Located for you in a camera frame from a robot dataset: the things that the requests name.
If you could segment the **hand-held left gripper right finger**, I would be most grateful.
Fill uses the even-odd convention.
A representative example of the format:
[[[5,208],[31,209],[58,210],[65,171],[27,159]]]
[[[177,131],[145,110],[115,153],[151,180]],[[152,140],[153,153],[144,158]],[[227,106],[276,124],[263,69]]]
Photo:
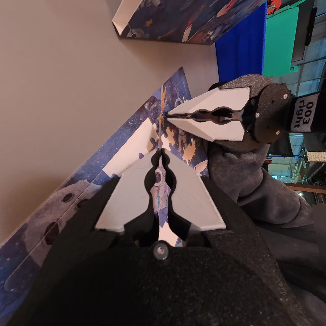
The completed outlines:
[[[202,175],[173,153],[162,149],[162,164],[166,172],[168,224],[183,241],[193,234],[227,228]]]

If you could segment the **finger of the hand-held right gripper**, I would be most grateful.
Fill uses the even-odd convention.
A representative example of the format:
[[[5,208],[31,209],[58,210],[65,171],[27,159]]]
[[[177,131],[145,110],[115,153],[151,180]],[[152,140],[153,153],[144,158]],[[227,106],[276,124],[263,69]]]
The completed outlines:
[[[212,115],[167,115],[177,128],[207,141],[242,141],[245,129],[239,120]]]
[[[215,88],[191,100],[176,106],[166,113],[167,117],[187,116],[198,111],[214,112],[227,108],[231,112],[240,112],[250,98],[250,88]]]

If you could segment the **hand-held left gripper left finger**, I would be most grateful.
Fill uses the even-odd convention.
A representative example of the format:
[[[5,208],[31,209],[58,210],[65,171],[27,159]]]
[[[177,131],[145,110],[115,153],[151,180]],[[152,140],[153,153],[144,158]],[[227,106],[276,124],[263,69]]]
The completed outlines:
[[[151,151],[127,168],[119,178],[95,225],[116,233],[110,246],[151,246],[158,241],[159,221],[151,189],[156,183],[160,151]]]

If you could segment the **space jigsaw puzzle board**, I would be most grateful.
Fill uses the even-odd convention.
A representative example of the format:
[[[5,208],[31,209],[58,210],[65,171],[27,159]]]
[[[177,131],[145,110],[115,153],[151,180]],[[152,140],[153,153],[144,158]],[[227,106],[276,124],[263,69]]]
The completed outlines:
[[[208,176],[207,146],[159,117],[191,99],[179,68],[103,145],[57,189],[0,250],[0,323],[6,325],[25,299],[66,222],[112,177],[161,144],[197,173]]]

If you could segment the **beige desk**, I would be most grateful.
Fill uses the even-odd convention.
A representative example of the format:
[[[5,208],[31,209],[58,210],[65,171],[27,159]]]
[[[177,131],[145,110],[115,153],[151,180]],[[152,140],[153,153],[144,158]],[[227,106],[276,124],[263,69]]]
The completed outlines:
[[[218,81],[215,46],[120,39],[121,1],[1,1],[1,244],[180,67]]]

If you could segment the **blue plastic bin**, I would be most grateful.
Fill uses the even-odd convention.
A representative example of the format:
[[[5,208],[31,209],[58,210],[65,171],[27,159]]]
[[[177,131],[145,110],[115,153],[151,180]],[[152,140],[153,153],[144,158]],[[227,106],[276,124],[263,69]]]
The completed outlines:
[[[261,75],[264,67],[267,1],[215,42],[220,82],[247,74]]]

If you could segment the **space print puzzle box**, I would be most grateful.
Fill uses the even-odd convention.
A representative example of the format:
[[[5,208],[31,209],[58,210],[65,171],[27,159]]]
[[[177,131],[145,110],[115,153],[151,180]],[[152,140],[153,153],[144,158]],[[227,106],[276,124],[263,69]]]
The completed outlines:
[[[112,23],[123,38],[211,45],[265,2],[124,0]]]

